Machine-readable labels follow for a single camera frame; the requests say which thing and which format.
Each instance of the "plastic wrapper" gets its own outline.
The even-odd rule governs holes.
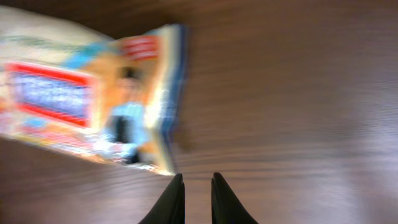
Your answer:
[[[113,40],[0,7],[0,135],[93,162],[173,174],[170,132],[184,41],[178,24]]]

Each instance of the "package label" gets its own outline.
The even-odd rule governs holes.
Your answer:
[[[7,69],[17,109],[78,128],[90,127],[94,77],[33,63],[14,62]]]
[[[124,55],[134,61],[157,58],[158,40],[156,36],[130,37],[123,40]]]

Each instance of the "wood grain surface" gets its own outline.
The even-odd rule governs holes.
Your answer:
[[[190,29],[175,134],[186,222],[221,172],[259,223],[398,220],[398,3],[0,0],[119,38]],[[4,223],[137,223],[171,180],[0,141]]]

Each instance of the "wooden table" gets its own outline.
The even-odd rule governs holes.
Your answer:
[[[398,220],[398,3],[0,0],[112,37],[190,28],[174,150],[187,223],[221,172],[259,223]],[[0,141],[4,223],[137,223],[171,180]]]

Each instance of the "cartoon character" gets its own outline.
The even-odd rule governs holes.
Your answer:
[[[107,148],[105,151],[114,160],[137,163],[140,162],[138,149],[148,141],[144,127],[144,105],[140,102],[140,72],[131,67],[123,68],[117,85],[124,103],[112,109],[103,130],[105,141],[98,142],[96,147]]]

